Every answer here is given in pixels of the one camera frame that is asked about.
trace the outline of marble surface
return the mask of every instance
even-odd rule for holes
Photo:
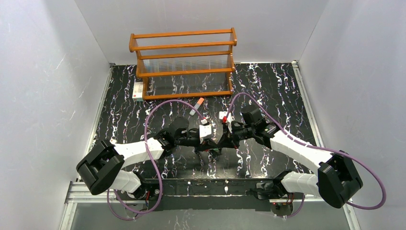
[[[93,144],[108,139],[116,143],[132,143],[144,140],[144,122],[149,112],[163,100],[134,103],[131,97],[136,66],[115,66],[94,136]],[[196,89],[196,85],[210,85],[213,76],[206,76],[196,82],[182,81],[182,78],[167,77],[172,91]],[[295,136],[315,144],[305,107],[290,63],[236,64],[232,73],[234,94],[246,92],[276,118],[285,129]],[[195,105],[198,98],[184,98]],[[221,137],[222,127],[218,112],[226,111],[231,96],[206,97],[199,111],[213,124],[215,140]],[[241,121],[241,107],[251,104],[248,98],[237,99],[232,116]],[[189,128],[198,127],[198,116],[190,116],[189,108],[179,103],[169,103],[160,107],[148,125],[148,137],[167,127],[177,116],[189,119]],[[223,149],[222,155],[213,159],[207,152],[196,155],[192,147],[178,147],[169,157],[158,161],[163,178],[179,179],[236,179],[274,178],[282,171],[309,172],[307,168],[286,155],[257,144],[253,139],[242,141],[238,150]],[[131,166],[145,178],[156,178],[150,161]]]

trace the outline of gray floor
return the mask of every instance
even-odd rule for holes
[[[121,204],[113,204],[118,214],[125,216]],[[78,204],[73,230],[144,229],[144,230],[349,230],[343,209],[325,202],[306,202],[295,217],[283,220],[271,212],[254,210],[171,210],[152,212],[137,221],[119,220],[107,204]]]

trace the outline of marker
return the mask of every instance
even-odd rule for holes
[[[197,103],[194,105],[194,108],[195,108],[196,110],[198,110],[199,107],[200,107],[200,105],[202,105],[203,101],[204,101],[204,98],[201,97],[201,98],[197,101]],[[196,113],[196,111],[191,110],[191,112],[190,112],[189,114],[190,114],[191,116],[193,116],[195,113]]]

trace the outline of wooden dish rack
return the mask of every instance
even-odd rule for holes
[[[137,55],[136,76],[143,80],[143,99],[232,95],[231,72],[235,70],[233,46],[236,45],[234,28],[131,34],[129,48]],[[205,90],[207,86],[195,86],[190,92],[177,93],[169,85],[170,76],[200,81],[202,76],[207,75],[217,82],[212,84],[213,91]],[[157,90],[154,90],[157,86],[154,85],[159,84],[166,93],[157,95]]]

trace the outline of wooden rack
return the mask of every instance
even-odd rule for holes
[[[237,45],[234,28],[227,30],[189,31],[161,34],[131,34],[130,52],[137,55],[136,76],[144,83],[143,99],[168,99],[232,95],[231,72],[235,70],[233,46]],[[224,74],[226,87],[215,91],[159,94],[149,90],[151,78],[202,74]]]

